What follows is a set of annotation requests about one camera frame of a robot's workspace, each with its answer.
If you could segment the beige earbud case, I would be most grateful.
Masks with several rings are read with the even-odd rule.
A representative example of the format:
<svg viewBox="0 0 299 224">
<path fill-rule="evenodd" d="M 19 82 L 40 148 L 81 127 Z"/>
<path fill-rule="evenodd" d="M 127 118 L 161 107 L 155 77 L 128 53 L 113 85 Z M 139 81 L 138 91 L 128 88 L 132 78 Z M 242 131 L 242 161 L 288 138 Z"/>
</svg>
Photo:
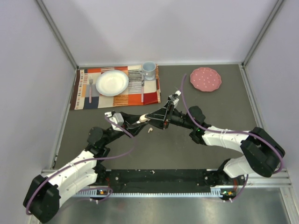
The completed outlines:
<svg viewBox="0 0 299 224">
<path fill-rule="evenodd" d="M 141 115 L 141 116 L 139 117 L 139 122 L 140 122 L 140 123 L 144 123 L 144 122 L 148 122 L 148 121 L 150 121 L 150 119 L 147 118 L 146 116 L 147 116 L 147 114 L 143 114 L 143 115 Z"/>
</svg>

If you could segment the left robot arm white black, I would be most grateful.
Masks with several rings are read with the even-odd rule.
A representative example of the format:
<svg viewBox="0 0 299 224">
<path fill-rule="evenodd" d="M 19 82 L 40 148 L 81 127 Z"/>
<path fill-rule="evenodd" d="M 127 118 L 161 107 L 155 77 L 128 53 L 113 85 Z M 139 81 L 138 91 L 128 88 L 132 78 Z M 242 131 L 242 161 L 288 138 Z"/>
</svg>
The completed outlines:
<svg viewBox="0 0 299 224">
<path fill-rule="evenodd" d="M 123 135 L 135 137 L 149 123 L 145 114 L 107 112 L 105 119 L 111 126 L 108 129 L 91 128 L 87 147 L 75 159 L 47 176 L 38 175 L 32 180 L 23 201 L 27 215 L 46 223 L 84 187 L 103 184 L 106 174 L 97 168 L 103 160 L 110 159 L 106 146 Z"/>
</svg>

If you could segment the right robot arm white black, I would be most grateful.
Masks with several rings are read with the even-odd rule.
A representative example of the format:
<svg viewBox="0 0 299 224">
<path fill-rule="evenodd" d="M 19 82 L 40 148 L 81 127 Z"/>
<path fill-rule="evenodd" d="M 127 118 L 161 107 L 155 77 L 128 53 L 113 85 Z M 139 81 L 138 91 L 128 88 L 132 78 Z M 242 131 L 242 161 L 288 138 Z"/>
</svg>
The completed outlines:
<svg viewBox="0 0 299 224">
<path fill-rule="evenodd" d="M 232 131 L 205 123 L 205 115 L 198 106 L 192 106 L 184 114 L 176 109 L 178 99 L 168 100 L 161 109 L 142 115 L 140 122 L 166 129 L 169 124 L 191 129 L 191 139 L 206 146 L 218 146 L 240 152 L 241 157 L 228 159 L 219 167 L 218 179 L 230 184 L 235 177 L 257 173 L 271 177 L 282 169 L 284 149 L 262 128 L 251 131 Z"/>
</svg>

